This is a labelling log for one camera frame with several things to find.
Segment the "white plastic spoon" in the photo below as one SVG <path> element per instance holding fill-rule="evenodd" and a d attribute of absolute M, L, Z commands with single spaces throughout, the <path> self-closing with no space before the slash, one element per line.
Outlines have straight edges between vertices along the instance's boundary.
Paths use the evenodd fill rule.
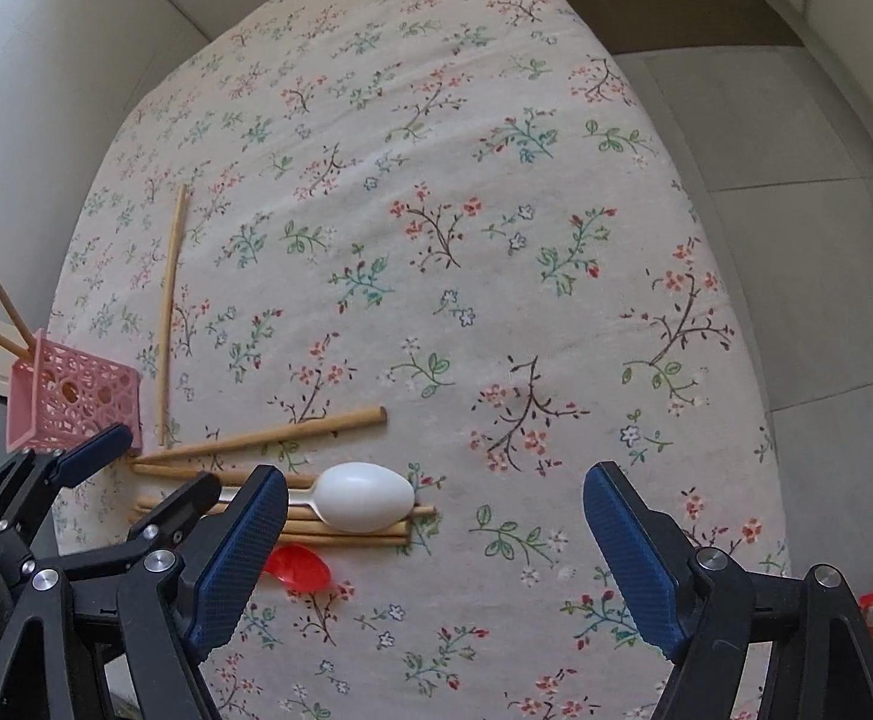
<path fill-rule="evenodd" d="M 407 518 L 415 507 L 410 481 L 386 466 L 347 461 L 319 473 L 313 481 L 287 476 L 272 465 L 249 472 L 216 472 L 225 488 L 242 488 L 257 472 L 280 488 L 281 522 L 290 522 L 293 509 L 303 507 L 320 523 L 344 535 L 369 535 Z"/>

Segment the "pink lattice utensil basket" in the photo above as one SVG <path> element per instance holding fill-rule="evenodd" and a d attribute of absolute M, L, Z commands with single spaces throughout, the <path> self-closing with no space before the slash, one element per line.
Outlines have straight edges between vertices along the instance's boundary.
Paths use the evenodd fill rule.
<path fill-rule="evenodd" d="M 73 449 L 111 424 L 132 434 L 128 453 L 143 449 L 140 374 L 134 367 L 70 348 L 34 333 L 32 360 L 10 369 L 5 444 L 20 450 Z"/>

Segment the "red plastic spoon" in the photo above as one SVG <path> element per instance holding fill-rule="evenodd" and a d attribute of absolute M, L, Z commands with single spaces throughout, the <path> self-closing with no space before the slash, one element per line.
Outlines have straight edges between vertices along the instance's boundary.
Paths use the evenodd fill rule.
<path fill-rule="evenodd" d="M 296 593 L 319 593 L 332 582 L 326 562 L 298 543 L 277 546 L 267 557 L 264 572 Z"/>

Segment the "lone wooden chopstick far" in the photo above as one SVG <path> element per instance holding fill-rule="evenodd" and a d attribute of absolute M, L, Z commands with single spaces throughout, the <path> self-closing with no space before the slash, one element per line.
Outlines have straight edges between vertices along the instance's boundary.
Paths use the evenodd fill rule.
<path fill-rule="evenodd" d="M 176 289 L 176 273 L 178 273 L 182 234 L 184 234 L 187 195 L 189 195 L 189 187 L 181 184 L 178 187 L 176 203 L 174 203 L 173 219 L 168 234 L 168 252 L 166 252 L 166 262 L 164 262 L 160 325 L 158 325 L 160 333 L 158 333 L 157 378 L 155 379 L 157 383 L 157 442 L 160 447 L 166 444 L 166 433 L 168 433 L 169 358 L 171 358 L 169 346 L 171 346 L 171 333 L 173 333 L 174 289 Z"/>

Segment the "wooden chopstick lowest of pile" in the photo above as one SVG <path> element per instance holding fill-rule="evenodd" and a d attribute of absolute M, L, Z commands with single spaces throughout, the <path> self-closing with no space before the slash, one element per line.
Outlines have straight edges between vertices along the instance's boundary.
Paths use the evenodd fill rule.
<path fill-rule="evenodd" d="M 402 548 L 409 540 L 405 536 L 368 535 L 311 535 L 310 533 L 284 533 L 278 544 L 301 544 L 308 548 Z"/>

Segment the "floral tablecloth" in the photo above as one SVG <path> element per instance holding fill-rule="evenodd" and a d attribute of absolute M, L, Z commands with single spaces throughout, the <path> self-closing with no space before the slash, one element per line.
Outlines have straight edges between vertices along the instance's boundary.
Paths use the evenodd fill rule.
<path fill-rule="evenodd" d="M 693 543 L 788 567 L 754 365 L 676 166 L 566 0 L 270 0 L 153 89 L 91 186 L 55 341 L 135 367 L 166 444 L 384 406 L 265 460 L 389 466 L 402 548 L 265 580 L 228 718 L 644 718 L 669 667 L 581 511 L 618 463 Z"/>

